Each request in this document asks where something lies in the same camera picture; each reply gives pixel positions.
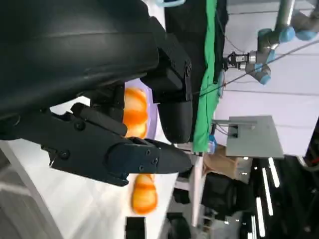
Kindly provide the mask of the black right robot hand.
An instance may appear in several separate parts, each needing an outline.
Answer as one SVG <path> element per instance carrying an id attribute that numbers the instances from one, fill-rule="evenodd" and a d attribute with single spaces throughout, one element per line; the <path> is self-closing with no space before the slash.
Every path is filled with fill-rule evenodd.
<path id="1" fill-rule="evenodd" d="M 125 239 L 146 239 L 145 217 L 126 217 Z"/>

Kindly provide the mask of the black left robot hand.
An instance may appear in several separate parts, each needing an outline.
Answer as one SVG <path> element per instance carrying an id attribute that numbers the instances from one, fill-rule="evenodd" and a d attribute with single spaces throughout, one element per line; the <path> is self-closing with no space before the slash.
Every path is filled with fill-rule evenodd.
<path id="1" fill-rule="evenodd" d="M 140 0 L 3 0 L 0 137 L 48 152 L 56 170 L 116 186 L 187 171 L 191 60 Z M 152 90 L 168 143 L 126 137 L 125 82 Z"/>

